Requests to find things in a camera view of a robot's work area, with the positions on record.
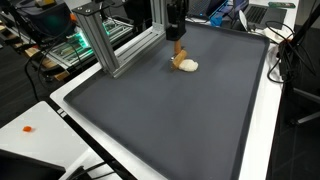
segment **white table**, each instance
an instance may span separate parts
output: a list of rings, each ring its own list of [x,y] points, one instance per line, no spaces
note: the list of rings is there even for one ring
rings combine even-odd
[[[22,131],[31,126],[31,132]],[[0,149],[43,162],[62,166],[67,179],[79,166],[87,169],[103,160],[74,132],[71,127],[45,102],[39,102],[0,129]],[[89,172],[97,177],[113,170],[104,165]],[[102,180],[120,180],[111,174]]]
[[[269,1],[253,0],[250,3],[267,5]],[[298,0],[291,0],[298,7]],[[288,9],[284,23],[293,28],[297,8]],[[269,156],[272,147],[273,134],[277,120],[280,104],[282,86],[270,82],[267,79],[267,72],[276,62],[275,54],[277,49],[274,45],[269,48],[269,53],[264,63],[256,102],[251,118],[247,144],[243,156],[243,162],[239,179],[241,180],[262,180],[266,178]],[[71,108],[63,98],[74,88],[79,86],[94,73],[101,70],[97,63],[86,70],[78,77],[51,94],[53,99],[65,112],[67,112],[80,126],[93,136],[114,158],[127,168],[138,179],[164,179],[164,177],[150,166],[145,164],[125,147],[112,139],[105,132],[93,125],[89,120]]]

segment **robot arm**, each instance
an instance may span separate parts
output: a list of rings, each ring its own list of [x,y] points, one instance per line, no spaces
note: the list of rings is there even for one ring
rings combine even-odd
[[[167,4],[169,27],[166,29],[166,38],[169,41],[178,41],[185,33],[185,17],[188,12],[189,0],[172,0]]]

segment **gray mat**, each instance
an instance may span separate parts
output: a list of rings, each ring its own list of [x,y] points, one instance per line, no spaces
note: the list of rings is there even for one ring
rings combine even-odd
[[[237,179],[269,42],[188,24],[182,44],[194,73],[169,70],[163,41],[119,79],[98,72],[65,100],[168,179]]]

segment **metal frame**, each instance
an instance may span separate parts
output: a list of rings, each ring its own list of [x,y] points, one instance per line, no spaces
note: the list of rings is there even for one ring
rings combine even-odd
[[[95,11],[94,8],[90,8],[92,6],[88,5],[72,10],[102,69],[115,78],[123,74],[141,56],[165,38],[166,2],[163,0],[150,1],[153,18],[152,27],[120,47],[116,52],[113,51],[110,39],[102,25],[100,11]]]

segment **black floor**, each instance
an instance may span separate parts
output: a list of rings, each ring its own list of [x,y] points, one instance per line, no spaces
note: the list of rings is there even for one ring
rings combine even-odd
[[[311,29],[304,46],[320,74],[320,30]],[[26,61],[26,58],[16,54],[10,47],[0,49],[0,128],[37,103],[23,71]],[[49,101],[50,93],[63,84],[49,83],[47,86],[50,88],[47,90],[40,85],[37,73],[31,67],[29,72],[41,100]],[[303,74],[297,83],[298,87],[320,95],[319,76],[313,77],[306,70]],[[320,110],[320,105],[299,95],[292,92],[283,95],[267,179],[320,179],[320,119],[300,126],[288,125],[291,120],[317,110]]]

